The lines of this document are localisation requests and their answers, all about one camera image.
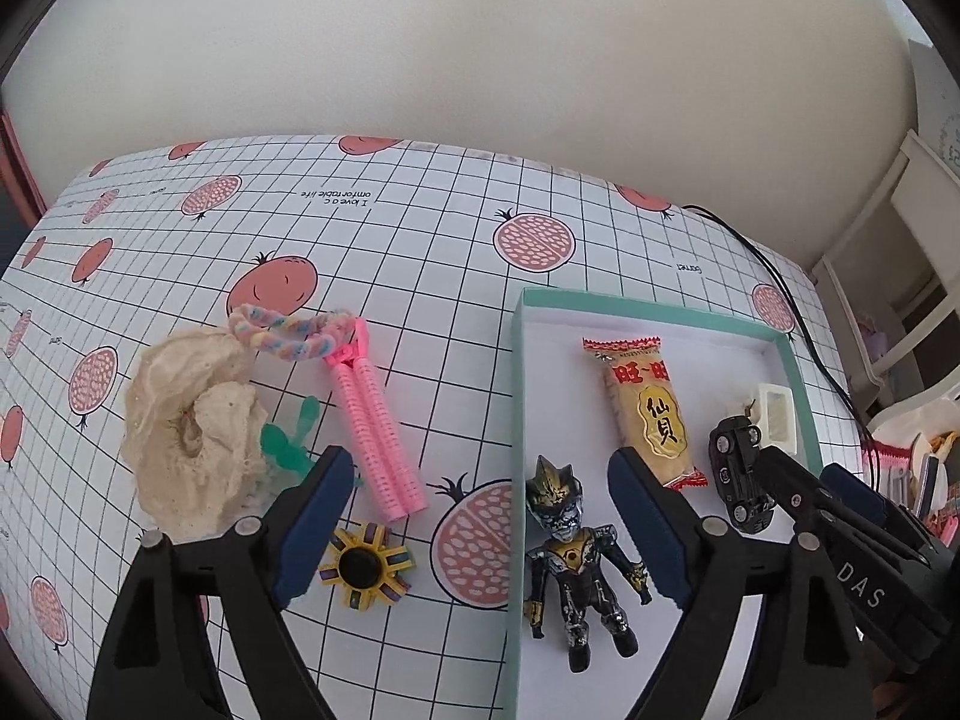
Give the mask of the yellow striped gear toy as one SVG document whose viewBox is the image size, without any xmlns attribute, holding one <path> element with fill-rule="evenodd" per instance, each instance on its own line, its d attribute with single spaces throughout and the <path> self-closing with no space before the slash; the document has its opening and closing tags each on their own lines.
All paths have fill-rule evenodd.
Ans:
<svg viewBox="0 0 960 720">
<path fill-rule="evenodd" d="M 317 567 L 320 582 L 342 590 L 343 605 L 364 613 L 376 603 L 392 606 L 410 591 L 405 574 L 415 567 L 405 544 L 392 544 L 391 528 L 361 523 L 335 528 L 327 559 Z"/>
</svg>

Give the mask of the cream lace scrunchie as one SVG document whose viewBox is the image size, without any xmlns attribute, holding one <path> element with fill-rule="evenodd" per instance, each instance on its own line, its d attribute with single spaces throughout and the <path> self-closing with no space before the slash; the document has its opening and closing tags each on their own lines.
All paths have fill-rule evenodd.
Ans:
<svg viewBox="0 0 960 720">
<path fill-rule="evenodd" d="M 249 349 L 221 328 L 174 333 L 140 355 L 121 456 L 140 509 L 172 541 L 224 532 L 267 483 L 267 411 L 251 366 Z"/>
</svg>

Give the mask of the black toy car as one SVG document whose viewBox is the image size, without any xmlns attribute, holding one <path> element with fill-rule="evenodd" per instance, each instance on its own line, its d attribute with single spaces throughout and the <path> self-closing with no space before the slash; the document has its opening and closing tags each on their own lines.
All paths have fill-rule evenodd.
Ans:
<svg viewBox="0 0 960 720">
<path fill-rule="evenodd" d="M 721 419 L 709 434 L 709 461 L 719 497 L 732 525 L 747 535 L 763 532 L 775 508 L 754 473 L 760 440 L 760 428 L 747 416 Z"/>
</svg>

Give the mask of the black gold action figure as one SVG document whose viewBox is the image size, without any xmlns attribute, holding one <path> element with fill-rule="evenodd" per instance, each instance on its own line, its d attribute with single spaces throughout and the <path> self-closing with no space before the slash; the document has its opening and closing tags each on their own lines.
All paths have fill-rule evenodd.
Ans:
<svg viewBox="0 0 960 720">
<path fill-rule="evenodd" d="M 553 580 L 560 598 L 569 671 L 582 673 L 590 665 L 589 610 L 599 615 L 622 658 L 636 655 L 635 631 L 605 578 L 602 562 L 610 562 L 617 569 L 640 597 L 641 605 L 652 601 L 646 566 L 628 559 L 612 523 L 584 525 L 583 485 L 573 466 L 556 466 L 539 455 L 534 475 L 524 483 L 524 496 L 527 511 L 547 534 L 544 543 L 526 554 L 530 589 L 524 600 L 524 617 L 532 637 L 544 637 L 545 598 L 548 582 Z"/>
</svg>

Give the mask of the green translucent toy figure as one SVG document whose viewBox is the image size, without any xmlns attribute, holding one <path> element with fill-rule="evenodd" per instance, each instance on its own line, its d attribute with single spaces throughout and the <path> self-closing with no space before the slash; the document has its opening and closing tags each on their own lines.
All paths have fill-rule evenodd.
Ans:
<svg viewBox="0 0 960 720">
<path fill-rule="evenodd" d="M 286 434 L 273 422 L 264 424 L 260 431 L 260 450 L 263 455 L 271 458 L 280 470 L 295 473 L 299 479 L 306 478 L 313 469 L 313 461 L 306 449 L 306 437 L 316 426 L 319 417 L 319 400 L 308 397 L 302 400 L 298 421 L 291 434 Z"/>
</svg>

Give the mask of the white plastic hook holder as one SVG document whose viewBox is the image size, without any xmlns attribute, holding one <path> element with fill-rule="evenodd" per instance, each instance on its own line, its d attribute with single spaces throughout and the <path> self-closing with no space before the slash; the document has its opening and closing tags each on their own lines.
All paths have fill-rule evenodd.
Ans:
<svg viewBox="0 0 960 720">
<path fill-rule="evenodd" d="M 799 427 L 791 388 L 759 383 L 748 406 L 748 416 L 760 431 L 761 447 L 776 447 L 788 455 L 797 455 Z"/>
</svg>

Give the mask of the orange rice cracker packet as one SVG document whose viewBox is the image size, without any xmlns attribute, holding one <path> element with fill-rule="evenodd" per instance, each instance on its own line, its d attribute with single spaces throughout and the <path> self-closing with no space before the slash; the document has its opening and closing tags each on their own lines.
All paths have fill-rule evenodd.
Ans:
<svg viewBox="0 0 960 720">
<path fill-rule="evenodd" d="M 704 488 L 706 476 L 693 463 L 659 337 L 583 340 L 601 363 L 620 439 L 638 452 L 664 488 Z"/>
</svg>

